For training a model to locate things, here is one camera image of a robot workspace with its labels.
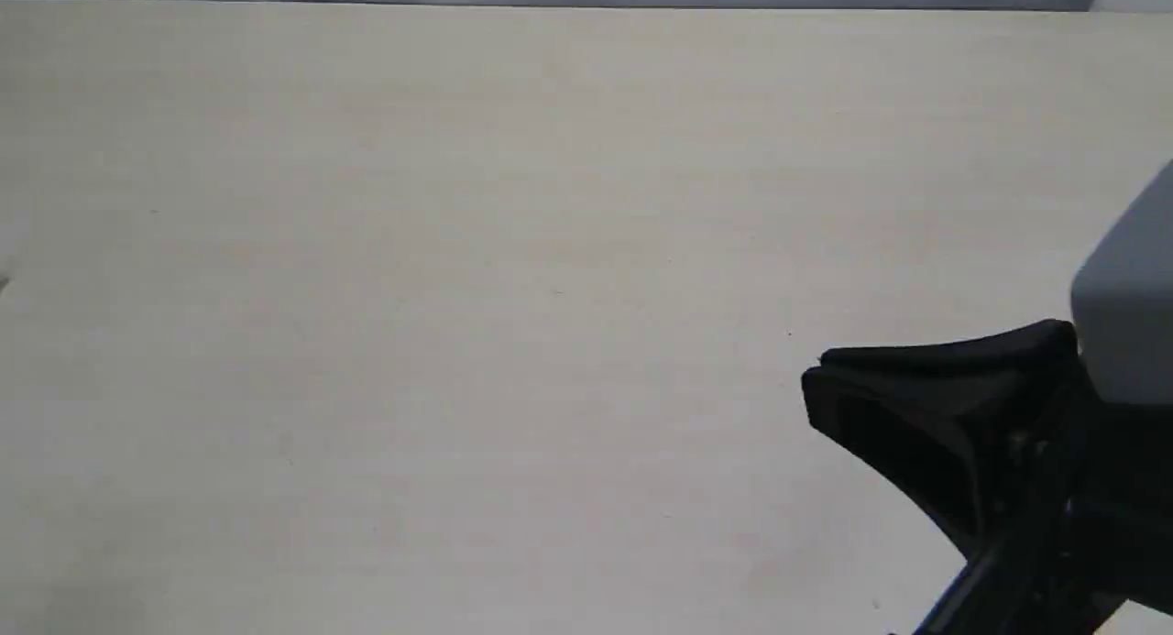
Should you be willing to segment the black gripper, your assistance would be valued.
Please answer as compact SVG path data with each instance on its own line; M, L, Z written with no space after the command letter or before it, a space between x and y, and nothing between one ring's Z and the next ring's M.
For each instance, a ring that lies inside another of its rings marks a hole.
M1169 425L1112 406L1060 319L936 345L829 347L811 426L891 482L964 565L920 634L1093 634L1169 612Z

